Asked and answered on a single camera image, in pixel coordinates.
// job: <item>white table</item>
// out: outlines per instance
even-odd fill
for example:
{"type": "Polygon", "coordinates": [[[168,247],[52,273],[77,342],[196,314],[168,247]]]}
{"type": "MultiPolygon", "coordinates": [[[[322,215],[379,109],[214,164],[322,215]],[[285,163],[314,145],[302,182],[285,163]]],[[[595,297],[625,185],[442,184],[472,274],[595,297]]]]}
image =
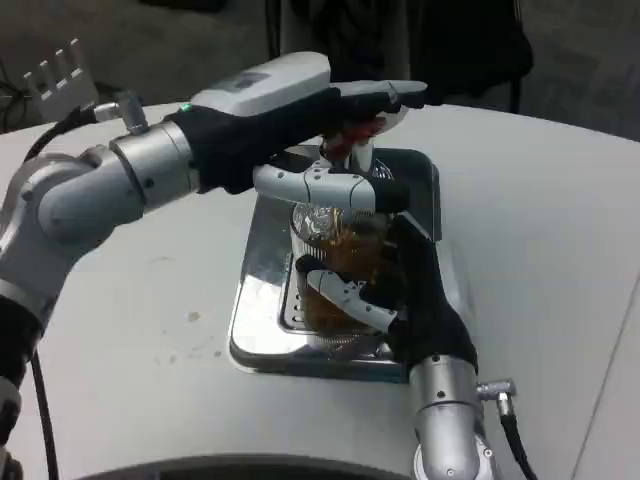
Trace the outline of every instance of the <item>white table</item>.
{"type": "MultiPolygon", "coordinates": [[[[157,121],[173,109],[147,111],[157,121]]],[[[0,137],[0,188],[43,130],[0,137]]],[[[91,126],[48,150],[77,154],[123,132],[119,122],[91,126]]],[[[638,423],[631,404],[616,415],[607,390],[615,378],[603,385],[640,265],[640,146],[461,107],[412,112],[378,145],[421,150],[440,169],[445,228],[475,297],[480,379],[516,379],[521,434],[539,478],[568,480],[574,469],[581,480],[598,478],[585,467],[591,450],[628,465],[617,478],[632,478],[637,448],[593,435],[638,423]]],[[[232,365],[226,334],[254,201],[253,192],[194,195],[119,228],[72,272],[40,347],[63,478],[233,452],[409,473],[406,386],[261,376],[232,365]]],[[[637,346],[635,332],[625,341],[637,346]]],[[[22,394],[9,448],[26,478],[43,478],[30,374],[22,394]]],[[[521,478],[494,410],[486,409],[487,425],[505,478],[521,478]]]]}

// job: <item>metal tray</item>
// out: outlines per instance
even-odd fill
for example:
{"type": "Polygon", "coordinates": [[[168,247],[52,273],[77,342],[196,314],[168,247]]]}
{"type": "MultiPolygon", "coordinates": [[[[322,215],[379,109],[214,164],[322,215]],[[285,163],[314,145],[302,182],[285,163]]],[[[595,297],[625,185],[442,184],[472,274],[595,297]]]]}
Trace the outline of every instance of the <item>metal tray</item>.
{"type": "MultiPolygon", "coordinates": [[[[317,147],[291,150],[289,169],[304,169],[317,147]]],[[[376,149],[396,180],[411,189],[411,214],[434,239],[441,235],[438,170],[414,150],[376,149]]],[[[291,204],[259,196],[251,222],[229,329],[229,350],[241,368],[325,378],[406,381],[379,335],[328,339],[304,328],[291,273],[291,204]]]]}

